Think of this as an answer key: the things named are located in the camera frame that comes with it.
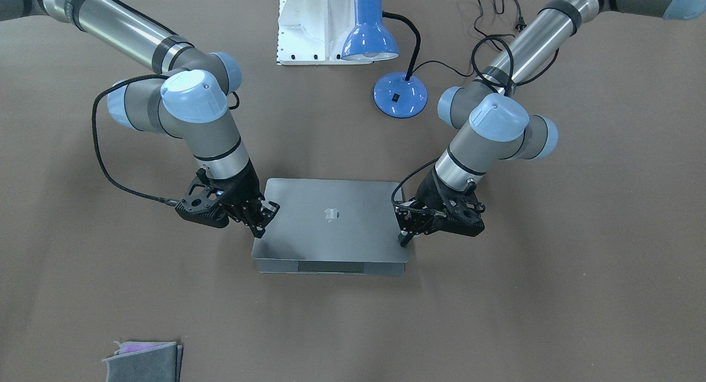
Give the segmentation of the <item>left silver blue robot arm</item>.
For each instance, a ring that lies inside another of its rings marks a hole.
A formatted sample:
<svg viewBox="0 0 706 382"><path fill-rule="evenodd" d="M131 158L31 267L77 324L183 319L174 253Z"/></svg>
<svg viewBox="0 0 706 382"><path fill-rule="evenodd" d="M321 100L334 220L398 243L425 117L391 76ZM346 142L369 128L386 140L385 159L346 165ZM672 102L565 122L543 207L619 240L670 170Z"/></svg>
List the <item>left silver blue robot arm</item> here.
<svg viewBox="0 0 706 382"><path fill-rule="evenodd" d="M583 25L607 12L686 21L704 14L704 0L550 0L514 40L479 40L469 57L472 81L448 88L438 101L438 117L456 136L425 164L430 171L410 199L397 198L401 184L391 194L399 246L435 232L484 231L480 181L501 160L545 158L558 145L554 121L530 114L517 91L545 74Z"/></svg>

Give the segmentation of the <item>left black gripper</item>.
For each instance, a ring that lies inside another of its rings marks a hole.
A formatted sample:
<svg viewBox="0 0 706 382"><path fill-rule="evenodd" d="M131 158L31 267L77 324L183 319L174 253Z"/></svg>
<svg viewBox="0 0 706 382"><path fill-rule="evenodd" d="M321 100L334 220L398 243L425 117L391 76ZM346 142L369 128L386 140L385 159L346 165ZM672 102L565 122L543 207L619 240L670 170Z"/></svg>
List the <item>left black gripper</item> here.
<svg viewBox="0 0 706 382"><path fill-rule="evenodd" d="M398 209L399 244L406 247L415 236L437 231L471 237L481 234L485 229L482 213L486 207L478 201L476 188L471 180L466 188L457 191L447 186L434 171L428 173L413 202L413 208L425 209Z"/></svg>

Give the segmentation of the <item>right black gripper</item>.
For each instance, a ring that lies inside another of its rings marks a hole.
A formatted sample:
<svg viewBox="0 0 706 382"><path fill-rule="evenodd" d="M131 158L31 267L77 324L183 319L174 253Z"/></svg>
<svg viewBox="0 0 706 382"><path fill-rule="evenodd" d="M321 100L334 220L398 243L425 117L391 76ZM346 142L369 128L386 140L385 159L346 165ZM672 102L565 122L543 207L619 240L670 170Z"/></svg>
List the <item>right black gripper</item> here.
<svg viewBox="0 0 706 382"><path fill-rule="evenodd" d="M257 239L279 210L279 203L263 199L251 161L229 179L212 179L204 168L197 170L188 193L175 206L184 220L210 227L226 227L230 220L243 222Z"/></svg>

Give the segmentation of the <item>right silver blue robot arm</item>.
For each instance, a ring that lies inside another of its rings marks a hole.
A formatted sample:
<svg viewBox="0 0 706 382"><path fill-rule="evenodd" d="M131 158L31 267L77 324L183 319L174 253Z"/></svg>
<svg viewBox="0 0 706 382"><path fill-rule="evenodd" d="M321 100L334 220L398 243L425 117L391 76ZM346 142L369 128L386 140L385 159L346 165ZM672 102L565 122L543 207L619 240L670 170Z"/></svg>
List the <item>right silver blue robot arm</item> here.
<svg viewBox="0 0 706 382"><path fill-rule="evenodd" d="M116 188L172 207L186 221L223 228L231 221L256 238L279 211L265 199L232 116L228 95L242 83L239 63L227 53L204 53L184 37L120 0L2 0L2 20L50 16L68 23L151 73L125 79L93 101L92 136L97 161ZM98 143L98 106L106 100L116 123L139 132L184 140L197 163L182 198L163 198L117 182L104 165Z"/></svg>

